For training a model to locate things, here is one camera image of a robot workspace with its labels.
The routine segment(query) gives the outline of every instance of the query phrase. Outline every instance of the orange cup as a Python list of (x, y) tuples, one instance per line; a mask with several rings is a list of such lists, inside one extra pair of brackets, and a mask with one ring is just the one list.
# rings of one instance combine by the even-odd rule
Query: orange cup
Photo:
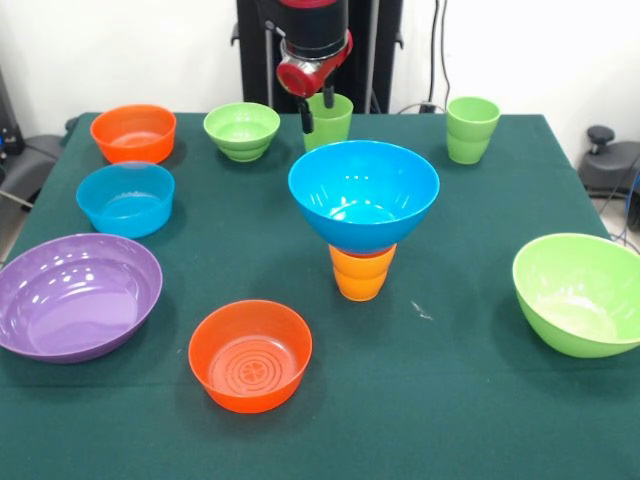
[(99, 115), (91, 136), (110, 163), (160, 163), (173, 150), (176, 117), (155, 105), (127, 105)]
[(219, 308), (198, 325), (189, 342), (189, 365), (220, 406), (261, 413), (296, 391), (311, 344), (309, 327), (289, 307), (244, 300)]
[(354, 302), (366, 302), (374, 298), (387, 278), (396, 247), (397, 244), (382, 252), (358, 255), (329, 245), (333, 273), (340, 293)]

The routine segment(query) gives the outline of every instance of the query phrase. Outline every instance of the plastic bowl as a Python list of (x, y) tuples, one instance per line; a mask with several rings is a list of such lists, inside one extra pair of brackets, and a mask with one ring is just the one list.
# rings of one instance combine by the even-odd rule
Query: plastic bowl
[(209, 112), (204, 130), (235, 162), (252, 162), (269, 148), (280, 128), (280, 116), (259, 103), (230, 103)]
[(535, 332), (573, 357), (640, 345), (640, 256), (600, 237), (560, 233), (526, 244), (513, 262), (518, 301)]
[(167, 223), (175, 185), (163, 167), (127, 162), (86, 177), (78, 186), (76, 200), (99, 232), (139, 238)]
[(50, 363), (104, 355), (143, 324), (162, 270), (142, 245), (115, 235), (57, 238), (0, 270), (0, 345)]
[(326, 145), (300, 157), (289, 172), (289, 189), (327, 243), (369, 254), (411, 233), (438, 196), (440, 180), (417, 153), (361, 140)]
[(298, 388), (311, 358), (300, 315), (268, 300), (244, 300), (211, 313), (189, 343), (191, 370), (220, 406), (261, 413)]
[(127, 105), (99, 115), (91, 136), (110, 163), (160, 163), (173, 150), (176, 117), (155, 105)]

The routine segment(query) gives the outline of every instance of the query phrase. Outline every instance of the cable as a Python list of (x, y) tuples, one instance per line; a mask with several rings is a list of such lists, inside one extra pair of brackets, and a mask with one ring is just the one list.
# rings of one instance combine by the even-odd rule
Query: cable
[(429, 101), (433, 100), (433, 84), (436, 70), (436, 27), (438, 25), (438, 12), (440, 11), (440, 0), (436, 0), (436, 8), (433, 12), (433, 23), (431, 24), (431, 78), (429, 79)]
[(624, 206), (624, 228), (622, 229), (622, 231), (618, 234), (618, 235), (613, 235), (611, 232), (609, 232), (609, 236), (611, 237), (611, 240), (614, 242), (617, 242), (618, 240), (622, 240), (623, 245), (625, 247), (627, 246), (631, 246), (638, 254), (640, 254), (640, 250), (638, 250), (638, 248), (631, 243), (628, 239), (627, 239), (627, 231), (628, 231), (628, 224), (629, 224), (629, 211), (631, 210), (631, 197), (633, 195), (633, 193), (635, 192), (636, 187), (638, 186), (638, 184), (640, 184), (640, 171), (636, 174), (636, 177), (633, 180), (633, 183), (631, 184), (631, 189), (629, 190), (629, 193), (627, 194), (627, 199), (625, 200), (625, 206)]
[(447, 108), (449, 104), (449, 93), (451, 92), (451, 83), (449, 83), (449, 75), (447, 74), (447, 66), (444, 61), (444, 19), (447, 14), (448, 0), (444, 0), (442, 4), (442, 16), (440, 17), (440, 63), (442, 64), (442, 74), (444, 75), (444, 81), (447, 84), (447, 91), (444, 95), (444, 108)]
[(371, 102), (373, 103), (373, 108), (376, 109), (377, 113), (382, 113), (382, 109), (380, 108), (380, 104), (378, 103), (378, 97), (376, 97), (376, 91), (371, 89)]
[(636, 158), (633, 160), (631, 165), (629, 165), (629, 168), (627, 168), (625, 172), (622, 175), (620, 175), (620, 178), (618, 178), (618, 182), (616, 183), (616, 186), (613, 187), (611, 194), (609, 194), (607, 199), (604, 201), (604, 204), (602, 205), (602, 207), (600, 207), (600, 210), (598, 210), (599, 214), (602, 214), (602, 212), (604, 212), (604, 209), (607, 208), (607, 205), (609, 205), (613, 197), (616, 196), (616, 194), (618, 193), (618, 189), (622, 185), (622, 182), (624, 181), (625, 178), (627, 178), (627, 175), (629, 175), (629, 172), (633, 170), (633, 167), (636, 166), (636, 163), (638, 163), (638, 160), (640, 160), (640, 153), (636, 156)]
[(427, 105), (427, 106), (430, 106), (430, 107), (435, 107), (435, 108), (437, 108), (437, 109), (440, 109), (440, 111), (441, 111), (442, 113), (447, 113), (447, 112), (446, 112), (446, 110), (445, 110), (444, 108), (442, 108), (440, 105), (436, 105), (435, 103), (431, 103), (431, 102), (418, 102), (418, 103), (412, 103), (411, 105), (407, 105), (406, 107), (401, 108), (400, 110), (398, 110), (398, 111), (396, 112), (396, 115), (399, 115), (399, 114), (401, 114), (401, 113), (404, 113), (404, 112), (406, 112), (407, 110), (409, 110), (409, 109), (411, 109), (411, 108), (413, 108), (413, 107), (421, 107), (422, 105)]
[(27, 202), (26, 200), (22, 200), (20, 197), (16, 197), (15, 195), (10, 194), (9, 192), (5, 192), (4, 190), (0, 190), (0, 197), (8, 198), (9, 200), (13, 200), (16, 203), (19, 203), (23, 207), (33, 208), (33, 203)]
[(35, 152), (40, 152), (43, 155), (46, 155), (49, 158), (53, 158), (54, 160), (58, 160), (58, 157), (56, 157), (53, 153), (49, 153), (46, 150), (43, 150), (41, 148), (38, 147), (34, 147), (33, 145), (29, 145), (28, 143), (25, 143), (25, 148), (30, 148), (31, 150), (35, 151)]

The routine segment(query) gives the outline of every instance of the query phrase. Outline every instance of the cup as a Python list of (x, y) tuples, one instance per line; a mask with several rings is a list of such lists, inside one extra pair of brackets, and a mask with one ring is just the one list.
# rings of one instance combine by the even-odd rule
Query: cup
[(313, 115), (313, 132), (304, 135), (304, 148), (309, 152), (329, 143), (344, 142), (349, 138), (353, 103), (344, 95), (334, 94), (333, 108), (324, 106), (322, 93), (308, 99)]
[(340, 293), (354, 302), (373, 299), (384, 284), (397, 244), (378, 253), (346, 253), (329, 245), (333, 274)]
[(480, 97), (459, 97), (447, 108), (447, 148), (456, 163), (478, 163), (489, 146), (500, 109)]

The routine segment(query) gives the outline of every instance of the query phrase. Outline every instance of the purple bowl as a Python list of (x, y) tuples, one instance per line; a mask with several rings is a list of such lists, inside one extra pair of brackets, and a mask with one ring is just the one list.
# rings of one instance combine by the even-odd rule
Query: purple bowl
[(160, 264), (133, 240), (51, 240), (0, 270), (0, 346), (43, 362), (91, 360), (135, 333), (161, 289)]

